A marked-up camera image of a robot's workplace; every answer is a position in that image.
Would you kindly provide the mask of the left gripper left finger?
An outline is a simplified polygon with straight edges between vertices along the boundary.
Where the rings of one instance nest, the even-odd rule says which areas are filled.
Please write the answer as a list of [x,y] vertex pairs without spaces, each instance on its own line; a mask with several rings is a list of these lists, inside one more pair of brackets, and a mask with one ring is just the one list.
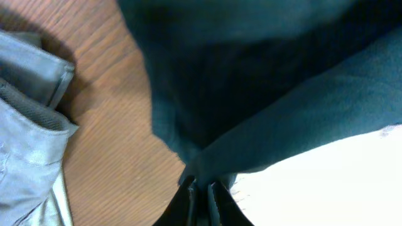
[[196,179],[194,176],[188,176],[153,226],[196,226],[196,218]]

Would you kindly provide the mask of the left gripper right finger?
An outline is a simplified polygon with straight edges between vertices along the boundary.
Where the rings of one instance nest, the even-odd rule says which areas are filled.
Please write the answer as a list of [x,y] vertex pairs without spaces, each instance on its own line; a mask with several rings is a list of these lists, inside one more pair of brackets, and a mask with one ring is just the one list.
[[211,226],[254,226],[220,181],[210,184],[207,194]]

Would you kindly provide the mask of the dark teal t-shirt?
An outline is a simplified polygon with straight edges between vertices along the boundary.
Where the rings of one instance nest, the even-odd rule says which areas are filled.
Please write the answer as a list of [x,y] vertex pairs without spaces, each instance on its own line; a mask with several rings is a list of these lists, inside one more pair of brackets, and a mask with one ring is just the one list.
[[400,0],[124,0],[152,130],[200,187],[401,122]]

